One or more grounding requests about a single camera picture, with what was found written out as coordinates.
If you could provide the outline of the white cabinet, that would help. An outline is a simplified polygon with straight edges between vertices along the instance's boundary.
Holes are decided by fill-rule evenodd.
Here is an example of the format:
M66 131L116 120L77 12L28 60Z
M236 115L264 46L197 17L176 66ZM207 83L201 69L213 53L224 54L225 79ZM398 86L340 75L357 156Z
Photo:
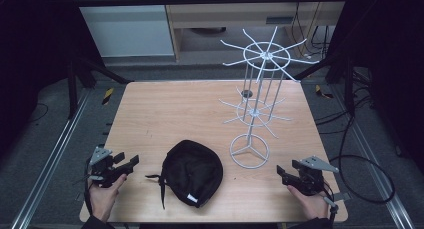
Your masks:
M164 6L81 7L103 58L173 56Z

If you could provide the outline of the black cap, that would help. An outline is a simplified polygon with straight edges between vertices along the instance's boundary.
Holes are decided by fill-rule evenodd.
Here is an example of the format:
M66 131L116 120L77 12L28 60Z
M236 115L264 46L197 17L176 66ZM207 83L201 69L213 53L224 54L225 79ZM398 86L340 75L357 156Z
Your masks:
M200 208L218 190L223 180L223 165L213 150L192 140L182 140L167 153L161 173L147 178L158 179L162 207L169 187L180 201Z

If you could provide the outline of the yellow black striped tape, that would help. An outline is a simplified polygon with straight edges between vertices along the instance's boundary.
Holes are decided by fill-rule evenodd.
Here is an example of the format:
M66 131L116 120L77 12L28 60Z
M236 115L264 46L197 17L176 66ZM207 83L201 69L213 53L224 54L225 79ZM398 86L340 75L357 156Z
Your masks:
M327 98L327 99L334 98L333 94L324 93L319 85L315 85L315 93L316 93L317 96L320 96L320 97L323 97L323 98Z
M109 88L109 89L106 90L105 95L104 95L103 100L102 100L102 105L108 104L108 102L109 102L109 100L110 100L110 98L113 94L113 91L114 91L114 88Z

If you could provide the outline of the person's right hand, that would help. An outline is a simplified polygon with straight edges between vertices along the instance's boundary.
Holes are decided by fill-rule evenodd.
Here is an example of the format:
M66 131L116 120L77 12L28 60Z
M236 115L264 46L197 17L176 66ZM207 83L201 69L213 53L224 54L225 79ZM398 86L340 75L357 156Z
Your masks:
M288 191L301 205L302 211L308 220L315 218L327 218L329 216L329 204L324 200L325 193L306 196L295 187L288 185Z

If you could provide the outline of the person's left hand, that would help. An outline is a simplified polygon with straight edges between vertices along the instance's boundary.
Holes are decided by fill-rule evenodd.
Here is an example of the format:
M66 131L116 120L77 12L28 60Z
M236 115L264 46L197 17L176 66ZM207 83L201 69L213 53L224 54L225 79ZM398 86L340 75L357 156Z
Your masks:
M102 223L106 223L110 217L115 200L119 194L120 187L127 179L126 174L122 174L109 188L102 188L92 185L89 189L89 198L92 208L92 215Z

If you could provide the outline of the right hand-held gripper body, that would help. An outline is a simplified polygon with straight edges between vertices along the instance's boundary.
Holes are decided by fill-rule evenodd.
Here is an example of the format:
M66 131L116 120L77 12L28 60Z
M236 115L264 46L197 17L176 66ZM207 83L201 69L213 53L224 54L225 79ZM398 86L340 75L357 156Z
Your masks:
M316 195L324 190L324 171L338 173L339 169L321 160L317 156L297 160L302 164L298 176L293 176L292 186L306 196Z

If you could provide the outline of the black metal stand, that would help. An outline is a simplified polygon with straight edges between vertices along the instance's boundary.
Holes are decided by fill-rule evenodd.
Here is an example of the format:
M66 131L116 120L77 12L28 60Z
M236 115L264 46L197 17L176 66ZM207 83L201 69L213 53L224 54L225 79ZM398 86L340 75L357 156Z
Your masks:
M69 61L67 66L69 119L74 117L78 109L76 80L79 79L85 88L93 88L96 85L96 79L92 75L92 71L99 72L100 74L120 84L130 83L129 79L115 74L114 72L108 70L105 66L98 65L86 58L74 57Z
M355 106L353 99L353 58L349 55L336 53L327 56L320 62L313 64L303 72L295 75L294 78L302 80L308 75L313 74L321 68L328 67L329 71L325 76L327 83L337 83L341 78L344 78L344 106L348 113L355 116Z

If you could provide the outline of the wooden desk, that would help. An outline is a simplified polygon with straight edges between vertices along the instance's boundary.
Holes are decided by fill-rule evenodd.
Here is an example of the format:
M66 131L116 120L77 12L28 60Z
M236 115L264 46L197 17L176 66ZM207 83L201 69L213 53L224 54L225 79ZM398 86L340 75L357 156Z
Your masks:
M316 27L335 26L343 7L342 2L203 4L168 5L166 12L176 56L185 29L271 25L283 27L291 42L303 40L296 51L303 55L312 47Z

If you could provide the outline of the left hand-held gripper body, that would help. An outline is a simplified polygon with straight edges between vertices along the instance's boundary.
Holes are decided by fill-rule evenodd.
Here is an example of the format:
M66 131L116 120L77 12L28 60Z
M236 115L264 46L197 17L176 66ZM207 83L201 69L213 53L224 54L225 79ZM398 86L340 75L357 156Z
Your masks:
M96 147L88 160L89 178L94 184L103 188L110 187L122 174L118 172L113 162L112 151Z

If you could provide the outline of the aluminium rail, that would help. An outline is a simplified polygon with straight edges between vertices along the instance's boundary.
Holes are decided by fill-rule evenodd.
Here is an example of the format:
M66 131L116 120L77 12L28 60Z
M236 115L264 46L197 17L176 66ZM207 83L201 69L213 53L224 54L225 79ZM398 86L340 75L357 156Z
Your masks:
M358 144L360 157L370 162L368 170L378 189L382 204L385 204L398 229L416 229L408 212L395 192L395 187L390 184L390 178L382 169L378 169L379 161L372 151L359 124L354 121L353 116L348 115L350 120L349 129L353 133Z
M46 163L31 188L25 203L14 218L10 229L27 229L33 215L38 208L41 199L51 181L51 178L63 156L63 153L71 139L71 136L81 118L81 115L87 105L91 89L83 89L80 98L77 101L77 109L74 115L66 121L66 124L59 135Z

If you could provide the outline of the white wire display rack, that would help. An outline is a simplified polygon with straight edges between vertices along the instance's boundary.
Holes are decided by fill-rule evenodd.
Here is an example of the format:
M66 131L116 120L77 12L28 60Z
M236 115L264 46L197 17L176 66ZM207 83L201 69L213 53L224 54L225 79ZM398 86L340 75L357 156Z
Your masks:
M267 41L259 41L245 33L250 43L232 46L242 55L232 64L244 65L245 74L243 85L236 89L239 101L224 104L235 110L234 119L245 125L247 130L232 140L229 154L234 163L245 169L257 169L269 161L270 145L259 132L265 130L271 136L276 135L271 126L274 120L281 118L275 113L275 108L285 101L281 95L283 82L300 82L288 72L288 67L298 61L291 51L303 43L282 46L275 41L277 31L274 29Z

